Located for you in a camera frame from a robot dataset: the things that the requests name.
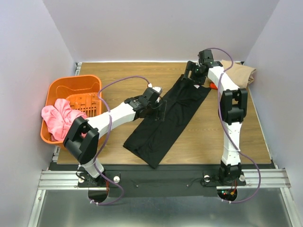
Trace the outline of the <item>black t shirt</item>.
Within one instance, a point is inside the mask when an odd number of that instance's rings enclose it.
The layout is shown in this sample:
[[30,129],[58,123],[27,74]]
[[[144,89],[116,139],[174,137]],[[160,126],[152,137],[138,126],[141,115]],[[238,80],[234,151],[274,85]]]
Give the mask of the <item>black t shirt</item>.
[[192,80],[178,78],[163,97],[166,101],[164,120],[145,118],[123,147],[150,167],[157,168],[210,91],[211,88],[196,86]]

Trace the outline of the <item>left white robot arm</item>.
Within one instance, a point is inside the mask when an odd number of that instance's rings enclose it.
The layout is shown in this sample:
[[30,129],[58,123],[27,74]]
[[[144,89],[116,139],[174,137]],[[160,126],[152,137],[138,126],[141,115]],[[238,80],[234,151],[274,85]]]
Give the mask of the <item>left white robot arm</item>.
[[128,98],[112,110],[87,119],[77,117],[73,121],[63,145],[85,169],[94,186],[105,182],[104,167],[95,158],[99,139],[112,129],[138,118],[162,119],[166,105],[161,100],[161,93],[161,87],[148,87],[142,95]]

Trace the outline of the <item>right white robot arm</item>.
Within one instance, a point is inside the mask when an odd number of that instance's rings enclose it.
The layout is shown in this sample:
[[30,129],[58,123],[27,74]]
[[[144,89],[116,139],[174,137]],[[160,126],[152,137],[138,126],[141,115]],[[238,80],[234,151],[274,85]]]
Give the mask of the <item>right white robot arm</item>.
[[212,50],[198,54],[198,61],[188,61],[182,77],[202,85],[210,79],[218,91],[218,115],[223,127],[223,155],[217,180],[229,184],[241,176],[240,132],[247,114],[248,92],[236,85],[223,65],[213,58]]

